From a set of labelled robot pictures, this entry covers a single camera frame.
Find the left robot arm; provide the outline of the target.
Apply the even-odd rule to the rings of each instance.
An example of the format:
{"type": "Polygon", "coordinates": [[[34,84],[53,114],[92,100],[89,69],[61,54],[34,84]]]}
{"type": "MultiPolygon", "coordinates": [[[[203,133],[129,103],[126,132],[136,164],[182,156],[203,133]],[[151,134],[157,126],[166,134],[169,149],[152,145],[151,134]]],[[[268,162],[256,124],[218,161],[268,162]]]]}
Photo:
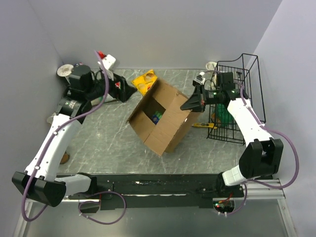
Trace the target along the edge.
{"type": "Polygon", "coordinates": [[[87,65],[65,64],[57,75],[66,80],[67,88],[59,101],[51,128],[32,162],[23,172],[15,172],[12,183],[25,198],[56,207],[66,196],[81,193],[86,198],[97,195],[97,178],[87,173],[57,178],[60,161],[72,137],[85,117],[95,108],[91,102],[108,92],[126,102],[137,89],[110,70],[92,72],[87,65]]]}

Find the brown cardboard box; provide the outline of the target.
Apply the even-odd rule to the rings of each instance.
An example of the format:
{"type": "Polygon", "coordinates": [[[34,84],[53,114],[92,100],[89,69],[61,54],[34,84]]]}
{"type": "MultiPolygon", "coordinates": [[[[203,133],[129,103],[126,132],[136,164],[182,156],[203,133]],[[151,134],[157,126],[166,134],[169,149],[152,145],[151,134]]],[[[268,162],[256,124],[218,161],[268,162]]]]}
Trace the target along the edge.
{"type": "Polygon", "coordinates": [[[201,115],[180,109],[187,99],[177,88],[157,79],[127,122],[143,144],[157,155],[171,153],[201,115]]]}

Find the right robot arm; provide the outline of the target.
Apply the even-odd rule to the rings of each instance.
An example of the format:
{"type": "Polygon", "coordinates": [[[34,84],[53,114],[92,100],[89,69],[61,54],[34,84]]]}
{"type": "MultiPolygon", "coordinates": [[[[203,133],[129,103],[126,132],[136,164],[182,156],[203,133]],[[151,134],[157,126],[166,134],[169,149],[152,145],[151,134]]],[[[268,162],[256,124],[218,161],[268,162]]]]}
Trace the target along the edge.
{"type": "Polygon", "coordinates": [[[193,80],[194,92],[180,107],[182,111],[204,112],[206,105],[222,104],[239,127],[245,151],[238,165],[222,172],[217,178],[216,192],[222,197],[233,191],[233,186],[249,179],[273,175],[278,172],[283,142],[274,139],[254,113],[251,101],[241,83],[234,81],[232,72],[220,72],[215,90],[205,89],[205,73],[193,80]]]}

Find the yellow utility knife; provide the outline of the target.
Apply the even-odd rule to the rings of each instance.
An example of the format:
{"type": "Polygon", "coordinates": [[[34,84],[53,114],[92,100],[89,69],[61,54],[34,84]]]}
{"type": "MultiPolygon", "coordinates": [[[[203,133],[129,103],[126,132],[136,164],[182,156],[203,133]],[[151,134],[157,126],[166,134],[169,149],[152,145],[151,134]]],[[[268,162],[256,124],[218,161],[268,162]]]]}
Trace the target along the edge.
{"type": "Polygon", "coordinates": [[[196,122],[196,123],[194,123],[192,125],[192,127],[217,129],[217,126],[214,123],[199,123],[199,122],[196,122]]]}

